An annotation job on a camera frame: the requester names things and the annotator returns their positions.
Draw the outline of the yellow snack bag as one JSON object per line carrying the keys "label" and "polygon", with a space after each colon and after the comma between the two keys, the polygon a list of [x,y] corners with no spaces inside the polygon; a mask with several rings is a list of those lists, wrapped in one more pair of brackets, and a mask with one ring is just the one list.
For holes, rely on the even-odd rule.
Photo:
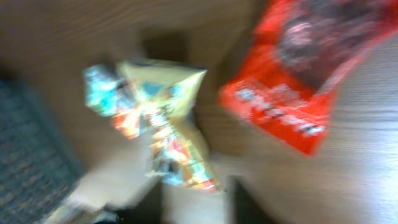
{"label": "yellow snack bag", "polygon": [[207,70],[166,60],[125,60],[116,69],[152,132],[149,175],[177,187],[221,191],[193,115]]}

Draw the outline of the red Hacks candy bag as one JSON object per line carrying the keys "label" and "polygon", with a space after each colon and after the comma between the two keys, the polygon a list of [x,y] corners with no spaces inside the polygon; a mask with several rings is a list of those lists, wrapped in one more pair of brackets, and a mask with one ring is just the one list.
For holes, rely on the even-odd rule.
{"label": "red Hacks candy bag", "polygon": [[396,32],[396,1],[269,1],[220,104],[311,156],[328,132],[339,85]]}

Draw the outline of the teal tissue pack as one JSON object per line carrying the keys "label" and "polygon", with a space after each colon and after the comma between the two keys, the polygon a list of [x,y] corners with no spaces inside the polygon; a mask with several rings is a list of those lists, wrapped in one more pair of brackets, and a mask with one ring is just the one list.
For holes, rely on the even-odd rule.
{"label": "teal tissue pack", "polygon": [[117,89],[121,78],[108,65],[97,64],[84,69],[85,105],[100,116],[113,116],[117,111]]}

